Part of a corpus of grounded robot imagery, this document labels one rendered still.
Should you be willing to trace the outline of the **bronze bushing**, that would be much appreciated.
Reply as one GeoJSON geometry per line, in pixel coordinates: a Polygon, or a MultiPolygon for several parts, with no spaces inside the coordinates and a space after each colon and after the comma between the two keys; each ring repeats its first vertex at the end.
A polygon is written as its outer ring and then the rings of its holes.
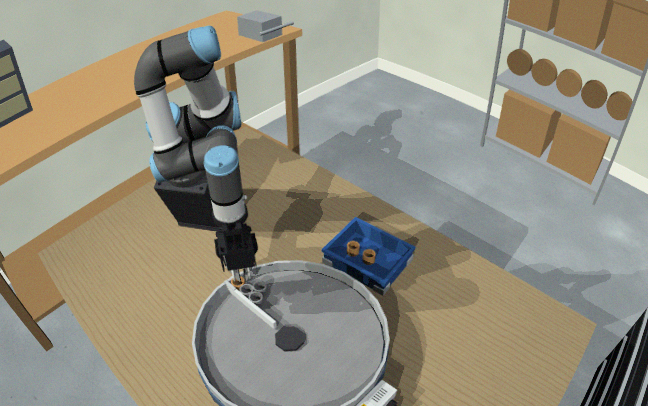
{"type": "Polygon", "coordinates": [[[355,257],[359,254],[359,243],[356,241],[350,241],[347,244],[347,254],[351,257],[355,257]]]}
{"type": "MultiPolygon", "coordinates": [[[[240,276],[240,277],[241,277],[241,276],[240,276]]],[[[238,289],[238,290],[240,291],[239,288],[240,288],[243,284],[245,284],[245,280],[244,280],[243,277],[241,277],[241,282],[239,282],[237,279],[235,279],[235,280],[236,280],[236,282],[234,282],[234,280],[233,280],[233,278],[232,278],[232,280],[231,280],[231,284],[232,284],[236,289],[238,289]],[[241,284],[241,285],[236,286],[237,284],[241,284]]]]}
{"type": "Polygon", "coordinates": [[[375,262],[375,255],[376,255],[376,253],[375,253],[374,250],[371,250],[371,249],[365,250],[363,252],[363,260],[362,260],[363,263],[366,264],[366,265],[372,265],[375,262]]]}

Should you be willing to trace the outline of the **blue crate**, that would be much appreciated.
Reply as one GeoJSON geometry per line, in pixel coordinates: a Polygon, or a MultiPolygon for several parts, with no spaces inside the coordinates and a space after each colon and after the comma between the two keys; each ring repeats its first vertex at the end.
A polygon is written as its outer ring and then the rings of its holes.
{"type": "Polygon", "coordinates": [[[355,217],[321,252],[324,253],[322,263],[347,273],[383,296],[412,262],[415,249],[415,246],[355,217]],[[360,244],[360,252],[355,257],[347,254],[347,244],[350,241],[360,244]],[[372,249],[376,253],[372,265],[366,265],[362,261],[366,249],[372,249]]]}

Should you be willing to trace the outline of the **grey metal sleeve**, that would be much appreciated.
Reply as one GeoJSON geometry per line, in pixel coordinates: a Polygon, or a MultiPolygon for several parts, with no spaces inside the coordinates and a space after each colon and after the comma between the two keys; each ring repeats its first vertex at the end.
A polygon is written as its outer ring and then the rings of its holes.
{"type": "Polygon", "coordinates": [[[264,305],[263,295],[258,291],[250,293],[249,300],[253,302],[257,307],[261,308],[264,305]],[[260,299],[261,298],[261,299],[260,299]],[[259,301],[253,301],[255,299],[260,299],[259,301]]]}
{"type": "Polygon", "coordinates": [[[267,296],[267,294],[268,294],[267,285],[266,285],[266,283],[264,281],[256,281],[256,282],[254,282],[253,289],[254,289],[254,291],[258,291],[258,292],[262,293],[263,297],[267,296]],[[260,288],[263,288],[263,290],[257,290],[257,289],[260,289],[260,288]]]}
{"type": "Polygon", "coordinates": [[[250,284],[243,284],[240,287],[240,292],[249,299],[250,293],[254,292],[253,286],[250,284]],[[245,292],[250,292],[250,293],[245,293],[245,292]]]}

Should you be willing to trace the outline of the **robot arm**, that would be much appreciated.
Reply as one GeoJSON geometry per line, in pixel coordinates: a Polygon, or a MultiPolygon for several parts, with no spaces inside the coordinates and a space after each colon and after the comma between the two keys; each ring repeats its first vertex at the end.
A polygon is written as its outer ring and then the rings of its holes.
{"type": "Polygon", "coordinates": [[[220,58],[214,27],[190,29],[144,50],[134,87],[154,143],[149,159],[154,178],[187,187],[206,174],[215,218],[231,223],[244,215],[247,196],[234,133],[242,125],[238,100],[235,91],[228,92],[219,83],[213,67],[220,58]],[[193,99],[191,106],[179,107],[168,100],[165,77],[177,73],[193,99]]]}

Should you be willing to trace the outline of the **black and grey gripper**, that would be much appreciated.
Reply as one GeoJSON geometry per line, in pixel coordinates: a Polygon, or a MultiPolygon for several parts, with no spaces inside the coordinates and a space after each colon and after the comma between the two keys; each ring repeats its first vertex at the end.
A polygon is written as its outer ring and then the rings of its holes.
{"type": "Polygon", "coordinates": [[[213,210],[212,210],[212,217],[214,223],[217,226],[219,226],[218,227],[219,230],[216,232],[217,239],[214,239],[214,242],[215,242],[216,255],[221,260],[223,272],[225,272],[224,269],[224,264],[225,264],[225,267],[232,274],[234,282],[236,281],[235,278],[239,282],[241,282],[240,273],[239,270],[237,269],[244,268],[243,272],[244,272],[245,281],[247,281],[248,278],[251,279],[250,273],[252,267],[257,267],[255,254],[258,251],[258,245],[257,245],[257,240],[255,238],[255,233],[251,233],[252,231],[251,227],[248,226],[246,223],[244,223],[248,218],[247,206],[245,205],[244,215],[240,219],[236,220],[235,221],[236,223],[233,222],[227,224],[226,222],[221,222],[217,220],[214,216],[213,210]],[[249,277],[247,272],[249,274],[249,277]]]}

